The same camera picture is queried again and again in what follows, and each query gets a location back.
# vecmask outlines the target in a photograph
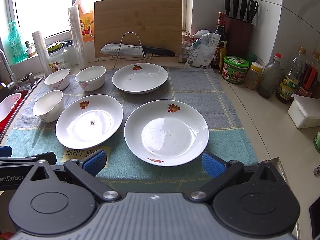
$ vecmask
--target scissors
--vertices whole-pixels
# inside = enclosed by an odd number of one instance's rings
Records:
[[[249,0],[247,5],[247,15],[248,23],[252,23],[254,16],[256,15],[259,8],[259,3],[257,1]]]

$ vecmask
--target plastic wrap roll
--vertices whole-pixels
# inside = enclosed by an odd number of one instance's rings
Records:
[[[36,51],[38,53],[38,59],[40,61],[41,67],[43,69],[44,75],[47,77],[52,74],[51,69],[48,66],[49,54],[47,47],[44,43],[44,38],[42,38],[41,32],[36,31],[32,34],[33,42],[35,43]]]
[[[75,52],[76,52],[76,57],[79,63],[79,67],[80,69],[85,69],[89,65],[88,65],[87,53],[84,50],[84,42],[83,42],[82,32],[80,27],[78,6],[75,5],[68,8],[68,15],[69,15],[71,36],[72,36],[73,44],[75,47]]]

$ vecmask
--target countertop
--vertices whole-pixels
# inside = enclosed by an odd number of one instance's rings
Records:
[[[89,64],[90,66],[102,65],[107,69],[112,69],[114,62],[115,60],[112,59]],[[116,68],[138,62],[118,60]],[[161,66],[185,67],[184,64],[178,63],[177,58],[154,57],[152,60],[148,59],[148,62]],[[70,74],[79,71],[79,67],[74,65],[71,67]],[[287,182],[300,203],[301,211],[298,220],[300,238],[311,240],[308,208],[320,197],[320,178],[313,175],[314,168],[320,164],[320,154],[314,148],[313,138],[320,127],[297,129],[287,113],[290,105],[282,104],[275,97],[275,94],[270,99],[264,99],[256,90],[250,90],[244,85],[228,83],[218,72],[216,75],[248,134],[258,161],[279,158]],[[11,131],[15,120],[16,118],[7,134]],[[1,145],[5,143],[6,139],[7,136],[2,140]],[[0,214],[2,214],[0,216],[0,231],[12,230],[8,217],[3,214],[7,212],[8,202],[13,194],[14,191],[6,191],[0,195]]]

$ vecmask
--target knife block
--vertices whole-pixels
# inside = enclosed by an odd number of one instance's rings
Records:
[[[225,30],[227,34],[227,56],[246,58],[249,51],[253,25],[226,17]]]

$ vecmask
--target faucet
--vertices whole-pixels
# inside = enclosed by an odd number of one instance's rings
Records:
[[[2,49],[0,49],[0,56],[2,58],[2,62],[4,63],[4,66],[7,69],[11,79],[11,82],[9,82],[6,87],[9,89],[9,91],[12,89],[18,89],[20,87],[18,80],[15,74],[12,72],[12,69],[10,68],[10,65]]]

